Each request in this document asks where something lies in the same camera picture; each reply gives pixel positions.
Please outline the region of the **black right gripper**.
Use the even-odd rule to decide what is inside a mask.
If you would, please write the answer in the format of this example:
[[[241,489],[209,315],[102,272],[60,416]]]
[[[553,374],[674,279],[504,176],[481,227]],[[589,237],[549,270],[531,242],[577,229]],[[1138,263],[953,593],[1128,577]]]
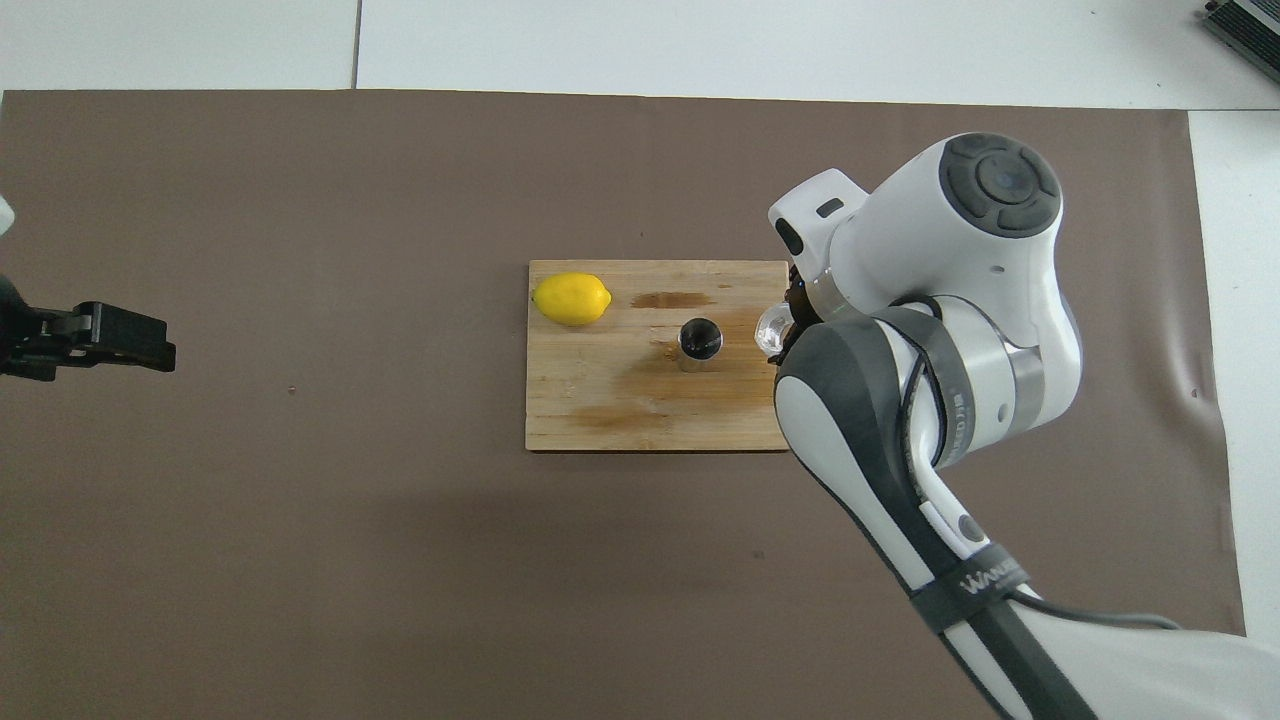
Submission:
[[[806,283],[795,264],[788,266],[787,305],[795,325],[809,327],[823,322],[808,296]]]

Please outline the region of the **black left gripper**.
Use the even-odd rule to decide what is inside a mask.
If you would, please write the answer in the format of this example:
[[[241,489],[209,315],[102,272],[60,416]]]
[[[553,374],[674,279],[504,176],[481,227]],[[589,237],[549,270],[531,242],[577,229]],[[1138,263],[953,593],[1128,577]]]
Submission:
[[[77,332],[77,359],[72,336]],[[100,301],[77,310],[29,306],[17,287],[1,277],[1,373],[52,382],[60,366],[142,366],[154,372],[177,369],[177,347],[168,340],[168,323]]]

